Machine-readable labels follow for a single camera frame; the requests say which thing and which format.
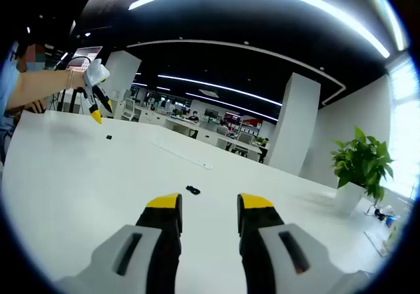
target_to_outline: window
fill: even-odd
[[[383,186],[415,199],[420,177],[419,77],[414,61],[403,54],[388,67],[392,99],[389,154],[394,180]]]

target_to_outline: potted plant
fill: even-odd
[[[364,193],[375,198],[375,204],[385,195],[379,182],[388,173],[394,177],[389,163],[386,142],[379,142],[373,136],[365,136],[362,130],[354,128],[354,140],[341,142],[333,140],[338,146],[332,151],[334,173],[339,177],[335,206],[343,213],[351,214]]]

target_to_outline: green plant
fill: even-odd
[[[334,155],[332,167],[339,177],[338,188],[352,182],[365,188],[367,196],[382,200],[385,189],[379,185],[381,178],[386,178],[387,172],[394,178],[386,142],[380,143],[373,136],[365,136],[357,127],[354,128],[354,140],[333,141],[340,147],[331,152]]]

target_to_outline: ceiling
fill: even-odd
[[[157,75],[231,87],[278,102],[282,101],[293,72],[321,83],[320,101],[340,89],[323,72],[250,50],[256,47],[317,70],[323,68],[325,74],[345,85],[346,90],[329,100],[329,104],[385,74],[386,59],[364,38],[329,14],[296,0],[157,0],[109,17],[108,24],[100,23],[107,28],[84,30],[76,24],[69,35],[73,20],[77,22],[87,1],[40,0],[32,9],[30,37],[54,47],[46,50],[49,64],[55,64],[64,51],[70,53],[78,47],[102,45],[103,59],[112,51],[126,50],[142,60],[139,69],[142,75],[135,79],[139,83],[151,88],[168,87],[171,94],[181,97],[185,93],[202,95],[198,89],[216,91],[221,101],[272,117],[278,116],[280,107],[238,93]],[[378,38],[391,56],[396,54],[394,41],[366,0],[324,1],[352,15]],[[180,38],[183,42],[144,45]],[[188,39],[224,44],[185,42]],[[230,43],[245,48],[231,47]],[[127,48],[127,45],[139,46]]]

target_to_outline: computer monitor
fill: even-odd
[[[217,118],[219,112],[217,112],[216,110],[212,110],[212,109],[206,109],[204,112],[205,116],[211,117],[211,118]]]
[[[89,59],[91,59],[91,61],[93,61],[101,49],[102,46],[78,48],[72,57],[74,60],[70,61],[68,64],[69,69],[77,72],[86,71],[87,67],[89,66],[89,61],[86,58],[82,58],[82,56],[87,56]]]

